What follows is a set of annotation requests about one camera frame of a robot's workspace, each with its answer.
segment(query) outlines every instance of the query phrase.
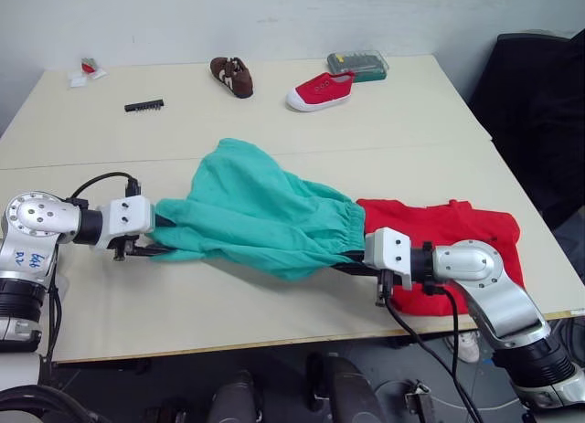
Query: table surface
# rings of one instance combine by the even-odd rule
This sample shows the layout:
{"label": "table surface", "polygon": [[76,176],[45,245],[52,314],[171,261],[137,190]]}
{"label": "table surface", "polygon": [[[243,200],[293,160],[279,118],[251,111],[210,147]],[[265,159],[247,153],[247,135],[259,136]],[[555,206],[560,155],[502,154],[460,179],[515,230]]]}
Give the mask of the table surface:
{"label": "table surface", "polygon": [[[355,84],[343,108],[318,114],[290,110],[284,97],[326,71],[324,59],[251,62],[246,100],[207,64],[113,68],[76,89],[66,72],[46,71],[2,137],[0,169],[197,158],[224,137],[269,154],[489,140],[433,56],[388,63],[385,80]],[[124,112],[161,98],[160,111]]]}
{"label": "table surface", "polygon": [[[343,107],[310,114],[288,110],[283,97],[325,70],[321,60],[251,63],[256,92],[248,100],[226,93],[207,65],[110,69],[75,90],[65,73],[48,71],[0,140],[0,202],[39,188],[68,196],[113,170],[139,178],[153,202],[184,197],[201,158],[220,138],[236,137],[355,199],[459,199],[509,212],[522,230],[526,288],[541,311],[558,318],[582,309],[578,276],[435,59],[388,63],[386,80],[356,84]],[[125,103],[161,97],[160,111],[123,112]],[[112,179],[85,196],[99,205],[122,190]],[[59,275],[69,282],[60,362],[403,333],[374,305],[373,278],[331,269],[288,283],[220,260],[117,263],[111,252],[66,245]],[[473,327],[469,317],[461,321]],[[452,329],[447,317],[408,322],[419,332]]]}
{"label": "table surface", "polygon": [[[352,198],[397,198],[410,206],[449,199],[511,213],[522,229],[518,252],[526,288],[548,318],[585,305],[585,288],[521,187],[490,144],[441,144],[275,156],[286,170]],[[124,170],[153,201],[183,197],[199,159],[85,164],[0,171],[0,202],[40,185],[69,195],[87,178]],[[119,196],[123,180],[85,195],[93,204]],[[82,361],[178,354],[401,333],[374,305],[370,277],[322,270],[288,283],[224,261],[153,263],[67,245],[59,272],[69,280],[55,358]],[[462,316],[463,327],[473,324]],[[409,317],[420,332],[451,330],[449,317]]]}

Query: black cable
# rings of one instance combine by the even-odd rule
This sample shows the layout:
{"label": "black cable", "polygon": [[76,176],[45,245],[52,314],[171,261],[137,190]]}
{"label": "black cable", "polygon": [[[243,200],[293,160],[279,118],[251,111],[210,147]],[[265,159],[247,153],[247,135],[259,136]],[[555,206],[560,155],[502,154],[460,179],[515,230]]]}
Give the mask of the black cable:
{"label": "black cable", "polygon": [[57,287],[57,266],[59,264],[59,245],[55,247],[55,264],[51,271],[51,280],[48,286],[48,347],[45,355],[45,363],[48,367],[48,381],[52,379],[53,351],[59,337],[61,318],[63,314],[59,288]]}
{"label": "black cable", "polygon": [[455,384],[455,389],[457,389],[457,392],[459,393],[459,396],[461,397],[463,404],[467,408],[467,411],[469,412],[469,415],[472,418],[473,422],[474,423],[484,423],[484,420],[482,419],[482,416],[480,415],[479,411],[477,410],[477,407],[475,406],[475,404],[473,403],[473,401],[469,397],[469,394],[467,393],[467,391],[465,391],[465,388],[463,388],[463,386],[459,383],[457,378],[453,375],[453,372],[449,368],[449,366],[447,366],[447,364],[445,364],[445,362],[441,359],[441,357],[438,354],[436,354],[434,352],[434,350],[432,350],[428,345],[426,345],[422,341],[422,339],[420,339],[420,336],[418,333],[416,333],[414,330],[412,330],[410,328],[410,326],[408,324],[406,324],[406,322],[402,318],[400,318],[400,315],[398,314],[398,312],[396,312],[394,307],[390,304],[389,293],[384,294],[384,303],[386,304],[386,308],[388,309],[390,315],[392,315],[392,317],[400,325],[400,327],[402,327],[404,330],[406,330],[410,334],[410,336],[412,336],[412,338],[416,341],[416,343],[418,345],[420,345],[420,347],[425,352],[430,354],[445,369],[445,371],[447,371],[447,373],[449,373],[449,376],[452,378],[453,383]]}
{"label": "black cable", "polygon": [[81,192],[83,192],[90,185],[94,185],[95,183],[101,181],[102,179],[112,178],[114,176],[123,176],[124,178],[128,178],[128,180],[135,181],[133,176],[131,176],[130,174],[126,174],[125,172],[109,172],[107,174],[101,174],[99,176],[96,176],[95,178],[92,178],[91,180],[82,184],[75,192],[73,192],[71,197],[78,197],[81,194]]}
{"label": "black cable", "polygon": [[567,353],[569,353],[569,346],[565,342],[565,337],[563,335],[563,330],[567,326],[567,320],[559,320],[559,321],[560,321],[560,326],[558,327],[555,334],[558,336],[558,341],[560,342],[560,344],[567,351]]}
{"label": "black cable", "polygon": [[568,349],[568,353],[569,353],[569,357],[576,362],[578,365],[580,366],[584,366],[585,365],[585,361],[583,361],[578,355],[577,355],[577,350],[575,349],[575,341],[573,340],[573,334],[575,331],[575,326],[577,325],[577,322],[575,321],[575,318],[568,318],[567,320],[567,331],[566,331],[566,343],[567,343],[567,349]]}
{"label": "black cable", "polygon": [[[452,371],[452,377],[453,377],[453,381],[455,379],[457,379],[457,364],[459,362],[459,314],[457,312],[457,302],[455,301],[455,298],[453,297],[453,295],[447,291],[444,288],[437,288],[437,292],[441,293],[443,295],[445,295],[448,299],[449,299],[449,303],[451,304],[451,309],[452,309],[452,315],[453,315],[453,357],[452,357],[452,367],[451,367],[451,371]],[[463,387],[461,386],[461,384],[459,382],[453,382],[455,385],[455,389],[457,389],[457,392],[459,393],[459,396],[462,397],[465,396],[465,398],[467,399],[468,403],[465,403],[465,400],[463,401],[463,404],[465,405],[465,407],[469,410],[469,408],[473,409],[473,412],[477,411],[477,409],[475,409],[474,407],[474,403],[473,401],[469,398],[469,396],[467,396],[466,392],[463,390]]]}
{"label": "black cable", "polygon": [[75,418],[79,423],[94,423],[90,411],[67,394],[50,386],[17,386],[0,392],[0,408],[51,409]]}

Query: white wall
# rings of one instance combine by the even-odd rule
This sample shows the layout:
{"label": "white wall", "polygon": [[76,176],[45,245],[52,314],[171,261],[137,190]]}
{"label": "white wall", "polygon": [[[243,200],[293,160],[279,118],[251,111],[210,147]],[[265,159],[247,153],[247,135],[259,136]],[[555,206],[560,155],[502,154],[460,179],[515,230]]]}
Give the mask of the white wall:
{"label": "white wall", "polygon": [[495,36],[585,27],[585,0],[0,0],[0,132],[43,69],[434,53],[465,97]]}

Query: wire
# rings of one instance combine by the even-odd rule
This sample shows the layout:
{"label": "wire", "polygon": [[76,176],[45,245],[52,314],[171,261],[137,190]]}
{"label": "wire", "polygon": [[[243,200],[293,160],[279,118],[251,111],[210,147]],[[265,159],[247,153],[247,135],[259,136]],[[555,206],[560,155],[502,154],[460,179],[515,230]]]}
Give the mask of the wire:
{"label": "wire", "polygon": [[556,320],[555,324],[552,326],[552,334],[556,334],[558,329],[560,328],[561,324],[563,324],[562,320]]}
{"label": "wire", "polygon": [[563,336],[563,329],[567,325],[567,320],[558,320],[558,327],[555,327],[554,333],[558,336],[558,341],[563,346],[563,348],[569,352],[569,346],[565,342],[565,337]]}
{"label": "wire", "polygon": [[81,369],[79,368],[67,381],[67,383],[61,388],[61,391],[65,391],[69,385],[80,375]]}
{"label": "wire", "polygon": [[61,329],[63,309],[57,287],[57,267],[59,264],[59,245],[55,246],[55,264],[51,271],[51,280],[48,286],[48,347],[45,355],[45,363],[48,367],[48,381],[52,381],[53,352]]}
{"label": "wire", "polygon": [[455,298],[452,294],[444,288],[437,288],[438,293],[442,293],[449,299],[449,303],[451,304],[452,314],[453,314],[453,356],[451,362],[451,371],[453,377],[453,383],[457,392],[462,397],[463,404],[466,406],[467,409],[472,408],[475,411],[475,405],[469,396],[467,396],[466,392],[463,390],[461,384],[455,379],[457,379],[457,363],[459,361],[459,315],[457,312],[457,302],[455,302]]}
{"label": "wire", "polygon": [[[466,407],[460,407],[459,405],[454,405],[453,403],[449,403],[449,402],[445,402],[444,400],[441,400],[438,397],[435,397],[433,395],[431,395],[431,398],[439,403],[444,404],[446,407],[454,407],[455,409],[460,409],[461,411],[466,411],[467,408]],[[505,402],[502,405],[497,405],[495,407],[478,407],[477,410],[478,411],[497,411],[499,409],[504,409],[505,407],[509,407],[510,405],[515,404],[516,402],[519,402],[520,399],[519,398],[515,398],[513,400],[510,400],[509,402]]]}
{"label": "wire", "polygon": [[16,386],[0,392],[0,409],[53,409],[79,423],[94,423],[90,411],[78,401],[50,386]]}
{"label": "wire", "polygon": [[566,326],[566,342],[567,342],[567,347],[568,347],[568,351],[569,351],[569,357],[576,362],[578,365],[580,366],[584,366],[585,365],[585,361],[583,359],[581,359],[578,355],[577,355],[577,349],[575,348],[575,341],[573,339],[573,334],[575,332],[575,326],[578,325],[577,322],[575,321],[575,318],[569,318],[567,321],[567,326]]}
{"label": "wire", "polygon": [[406,380],[387,380],[382,382],[380,385],[374,388],[374,394],[377,394],[380,389],[382,389],[386,385],[393,385],[393,384],[402,384],[406,386],[412,386],[411,382],[407,382]]}
{"label": "wire", "polygon": [[71,197],[78,197],[81,194],[81,192],[83,192],[86,188],[90,187],[91,185],[94,185],[95,183],[103,179],[112,178],[114,176],[123,176],[124,178],[128,178],[129,180],[133,181],[135,180],[133,176],[131,176],[130,174],[126,174],[125,172],[109,172],[107,174],[101,174],[82,184],[75,192],[73,192]]}
{"label": "wire", "polygon": [[[374,388],[374,394],[377,395],[379,390],[382,389],[386,385],[397,385],[397,384],[401,384],[401,385],[405,385],[405,386],[412,386],[412,383],[408,382],[406,380],[387,380],[387,381],[382,382],[381,384],[379,384],[378,386],[376,386]],[[455,405],[453,403],[447,402],[447,401],[442,400],[441,398],[438,398],[436,396],[431,395],[431,398],[439,403],[444,404],[446,407],[454,407],[455,409],[460,409],[461,411],[467,410],[466,407],[460,407],[459,405]],[[499,409],[509,407],[510,405],[513,405],[519,401],[520,401],[519,398],[515,398],[515,399],[510,400],[509,402],[503,403],[502,405],[496,405],[493,407],[478,407],[477,410],[482,411],[482,412],[484,412],[484,411],[497,411]]]}
{"label": "wire", "polygon": [[457,380],[457,377],[453,375],[452,370],[449,368],[449,366],[445,364],[445,362],[437,353],[434,352],[434,350],[432,350],[428,345],[426,345],[422,341],[422,339],[420,339],[420,336],[414,330],[412,330],[410,326],[406,324],[406,322],[402,318],[400,318],[400,315],[396,312],[394,307],[389,302],[389,293],[384,294],[384,303],[386,304],[386,308],[388,309],[394,320],[400,325],[400,327],[406,330],[410,334],[410,336],[412,336],[412,338],[417,342],[417,344],[420,345],[420,347],[425,352],[430,354],[445,369],[445,371],[447,371],[447,373],[449,373],[453,380],[453,383],[455,384],[455,389],[457,389],[457,392],[459,393],[459,396],[461,397],[463,404],[467,408],[467,411],[469,412],[469,415],[472,418],[473,422],[484,423],[484,420],[482,419],[482,416],[479,414],[477,407],[469,397],[469,394],[467,394],[467,391],[465,391],[465,389],[461,386],[461,384]]}

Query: silver robot arm segment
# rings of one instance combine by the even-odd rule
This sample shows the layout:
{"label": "silver robot arm segment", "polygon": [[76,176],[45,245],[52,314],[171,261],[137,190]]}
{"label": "silver robot arm segment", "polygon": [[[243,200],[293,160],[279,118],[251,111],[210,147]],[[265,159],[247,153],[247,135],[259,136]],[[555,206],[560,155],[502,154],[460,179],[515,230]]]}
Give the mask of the silver robot arm segment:
{"label": "silver robot arm segment", "polygon": [[115,199],[95,210],[44,192],[16,196],[2,215],[0,241],[0,353],[34,352],[41,338],[40,308],[55,266],[57,244],[149,255],[138,235],[154,229],[154,211],[144,196]]}
{"label": "silver robot arm segment", "polygon": [[437,283],[457,288],[494,349],[495,365],[507,371],[527,407],[585,404],[583,370],[551,336],[538,307],[508,277],[500,254],[490,245],[465,240],[449,247],[433,249],[427,244],[411,249],[408,236],[381,228],[366,236],[364,263],[381,270],[378,300],[395,283],[410,290],[413,281],[419,282],[429,293]]}

